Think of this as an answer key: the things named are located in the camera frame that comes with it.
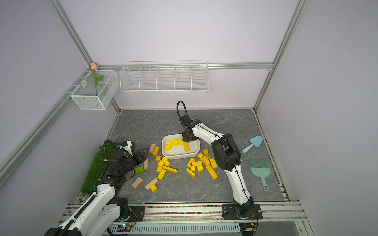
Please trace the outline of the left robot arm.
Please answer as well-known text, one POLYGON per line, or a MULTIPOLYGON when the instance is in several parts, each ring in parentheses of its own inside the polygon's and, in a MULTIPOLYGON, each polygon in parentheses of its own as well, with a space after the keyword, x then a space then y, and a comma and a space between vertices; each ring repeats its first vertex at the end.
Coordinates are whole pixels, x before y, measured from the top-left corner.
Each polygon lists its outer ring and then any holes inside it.
POLYGON ((131 152, 122 147, 105 159, 108 173, 99 179, 95 190, 78 211, 57 228, 50 228, 46 236, 100 236, 116 220, 137 220, 126 198, 116 195, 127 181, 126 174, 143 164, 149 148, 131 152))

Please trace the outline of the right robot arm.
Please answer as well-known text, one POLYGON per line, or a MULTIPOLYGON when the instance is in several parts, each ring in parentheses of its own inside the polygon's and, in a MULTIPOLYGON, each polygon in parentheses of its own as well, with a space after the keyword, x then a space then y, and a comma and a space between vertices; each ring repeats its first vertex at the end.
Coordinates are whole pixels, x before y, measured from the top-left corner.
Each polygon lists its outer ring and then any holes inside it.
POLYGON ((179 118, 183 128, 184 141, 202 139, 210 144, 213 149, 217 165, 225 171, 233 192, 233 200, 236 207, 236 216, 246 219, 254 215, 255 202, 247 190, 241 172, 241 152, 231 134, 218 133, 208 128, 197 119, 191 119, 188 115, 179 118))

